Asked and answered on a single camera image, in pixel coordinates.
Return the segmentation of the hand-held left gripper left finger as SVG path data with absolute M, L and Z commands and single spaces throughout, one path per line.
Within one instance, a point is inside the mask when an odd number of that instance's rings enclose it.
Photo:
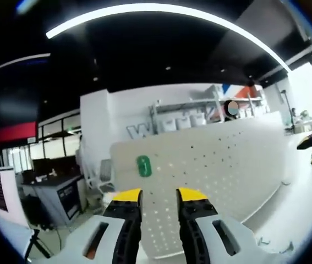
M 92 216 L 69 234 L 62 263 L 136 263 L 142 197 L 140 188 L 118 193 L 104 214 Z

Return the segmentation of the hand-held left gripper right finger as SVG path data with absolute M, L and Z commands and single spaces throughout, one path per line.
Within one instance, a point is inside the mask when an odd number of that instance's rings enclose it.
M 217 212 L 207 196 L 178 188 L 180 240 L 187 263 L 257 263 L 253 232 L 232 217 Z

